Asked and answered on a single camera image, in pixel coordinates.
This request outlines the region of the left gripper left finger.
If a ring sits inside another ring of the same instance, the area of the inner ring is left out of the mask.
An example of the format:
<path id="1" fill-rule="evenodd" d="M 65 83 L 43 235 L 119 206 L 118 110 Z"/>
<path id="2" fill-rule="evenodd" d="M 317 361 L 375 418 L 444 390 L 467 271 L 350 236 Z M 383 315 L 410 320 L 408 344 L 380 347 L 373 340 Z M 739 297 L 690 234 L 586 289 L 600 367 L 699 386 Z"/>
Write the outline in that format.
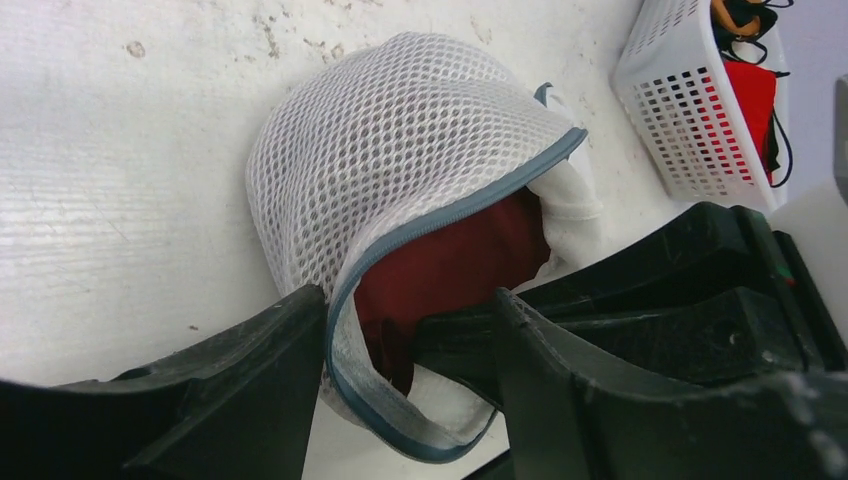
<path id="1" fill-rule="evenodd" d="M 109 381 L 1 385 L 5 479 L 298 479 L 327 308 L 305 286 Z"/>

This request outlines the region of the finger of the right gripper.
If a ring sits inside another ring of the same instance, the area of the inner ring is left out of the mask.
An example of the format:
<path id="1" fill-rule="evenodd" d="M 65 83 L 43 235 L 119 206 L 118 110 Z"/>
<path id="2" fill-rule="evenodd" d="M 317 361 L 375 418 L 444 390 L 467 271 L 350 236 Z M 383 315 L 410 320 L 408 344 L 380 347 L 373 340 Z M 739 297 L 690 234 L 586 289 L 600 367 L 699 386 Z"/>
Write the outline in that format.
<path id="1" fill-rule="evenodd" d="M 547 318 L 682 311 L 703 324 L 829 317 L 789 235 L 758 211 L 702 202 L 618 253 L 520 293 Z"/>
<path id="2" fill-rule="evenodd" d="M 579 338 L 638 367 L 702 386 L 772 371 L 801 371 L 804 362 L 776 299 L 737 287 L 693 305 L 611 314 L 541 314 Z M 487 306 L 423 319 L 414 363 L 502 406 Z"/>

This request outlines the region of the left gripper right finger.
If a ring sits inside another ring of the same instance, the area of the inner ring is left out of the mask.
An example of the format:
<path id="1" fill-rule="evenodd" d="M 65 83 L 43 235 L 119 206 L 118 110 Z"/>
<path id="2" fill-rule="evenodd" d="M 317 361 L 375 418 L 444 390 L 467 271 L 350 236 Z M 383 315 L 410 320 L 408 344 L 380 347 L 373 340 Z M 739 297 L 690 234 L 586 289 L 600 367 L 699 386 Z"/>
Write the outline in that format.
<path id="1" fill-rule="evenodd" d="M 779 372 L 702 388 L 642 369 L 515 294 L 494 352 L 519 479 L 843 479 L 847 376 Z"/>

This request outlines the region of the maroon satin bra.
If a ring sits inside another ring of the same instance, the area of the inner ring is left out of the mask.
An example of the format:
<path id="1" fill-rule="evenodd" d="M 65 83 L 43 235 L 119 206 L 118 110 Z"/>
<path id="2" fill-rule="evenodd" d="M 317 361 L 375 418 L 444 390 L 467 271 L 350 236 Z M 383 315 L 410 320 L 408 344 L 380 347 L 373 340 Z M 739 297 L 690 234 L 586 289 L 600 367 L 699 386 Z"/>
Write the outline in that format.
<path id="1" fill-rule="evenodd" d="M 389 253 L 354 292 L 373 367 L 408 395 L 420 320 L 483 303 L 498 287 L 531 280 L 549 257 L 540 200 L 528 189 Z"/>

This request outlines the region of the blue-trim mesh laundry bag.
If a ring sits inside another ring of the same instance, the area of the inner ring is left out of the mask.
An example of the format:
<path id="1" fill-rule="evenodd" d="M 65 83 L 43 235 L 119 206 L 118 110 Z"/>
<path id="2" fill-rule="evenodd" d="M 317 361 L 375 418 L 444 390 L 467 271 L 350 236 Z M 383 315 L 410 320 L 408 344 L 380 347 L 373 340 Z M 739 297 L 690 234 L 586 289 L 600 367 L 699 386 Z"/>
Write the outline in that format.
<path id="1" fill-rule="evenodd" d="M 254 225 L 280 294 L 320 287 L 328 302 L 319 393 L 398 453 L 448 463 L 495 411 L 427 373 L 446 413 L 409 400 L 369 358 L 354 292 L 378 261 L 529 187 L 553 256 L 595 257 L 602 207 L 568 160 L 587 133 L 475 46 L 405 32 L 346 55 L 295 87 L 247 159 Z"/>

